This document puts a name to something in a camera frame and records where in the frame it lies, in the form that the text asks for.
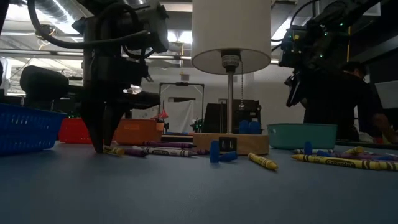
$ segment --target orange box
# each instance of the orange box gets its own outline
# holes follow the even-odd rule
[[[122,119],[115,132],[118,144],[141,146],[144,141],[161,141],[164,123],[152,119]]]

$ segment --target person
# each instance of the person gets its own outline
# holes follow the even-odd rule
[[[372,122],[389,142],[398,144],[398,136],[391,128],[386,115],[374,97],[370,86],[364,81],[366,67],[359,62],[348,62],[339,75],[324,75],[302,100],[305,107],[304,123],[336,124],[337,139],[359,141],[354,126],[354,108],[365,111]]]

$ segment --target red basket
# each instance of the red basket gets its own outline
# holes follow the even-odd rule
[[[60,142],[70,144],[92,144],[85,123],[80,118],[65,118],[59,132]]]

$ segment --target purple crayon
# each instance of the purple crayon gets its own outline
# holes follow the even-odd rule
[[[157,141],[145,141],[144,146],[150,147],[177,147],[181,149],[190,149],[196,147],[196,145],[184,142],[157,142]]]
[[[145,157],[147,155],[143,149],[137,146],[133,146],[131,149],[125,149],[124,153],[125,155],[137,157]]]

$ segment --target wooden block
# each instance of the wooden block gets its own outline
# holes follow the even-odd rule
[[[263,155],[269,152],[268,136],[259,134],[212,134],[200,133],[193,135],[193,144],[199,150],[210,150],[212,140],[219,137],[236,138],[238,140],[238,154],[248,155],[250,152]]]

